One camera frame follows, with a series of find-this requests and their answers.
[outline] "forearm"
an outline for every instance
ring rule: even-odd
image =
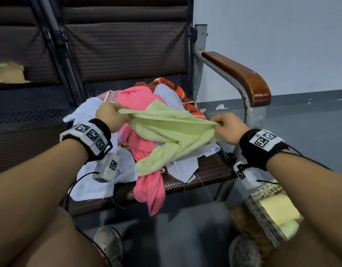
[[[269,159],[266,167],[324,243],[342,258],[342,175],[284,153]]]
[[[85,148],[67,139],[0,174],[0,253],[44,228],[87,159]]]

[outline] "folded green cloth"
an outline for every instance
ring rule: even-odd
[[[135,117],[128,124],[142,138],[165,143],[136,163],[138,176],[153,173],[168,162],[218,141],[214,134],[216,122],[195,118],[188,111],[173,109],[158,99],[145,111],[123,108],[119,113]]]

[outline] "sneaker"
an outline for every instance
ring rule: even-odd
[[[115,228],[110,226],[101,227],[94,237],[94,242],[104,251],[112,267],[122,266],[124,244],[121,235]]]
[[[261,267],[262,261],[257,243],[247,234],[236,237],[229,246],[230,267]]]

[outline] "person's left hand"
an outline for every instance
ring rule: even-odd
[[[124,123],[131,121],[132,116],[129,114],[120,114],[117,110],[121,108],[128,108],[118,103],[103,103],[97,110],[95,117],[105,122],[111,133],[116,133],[124,125]]]

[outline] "wrist strap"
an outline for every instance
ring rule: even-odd
[[[249,130],[241,137],[239,146],[249,165],[264,171],[267,171],[266,163],[271,157],[289,149],[283,139],[265,129]]]
[[[113,148],[109,127],[100,119],[83,122],[61,133],[60,142],[65,139],[75,139],[84,146],[88,152],[87,162],[103,159]]]

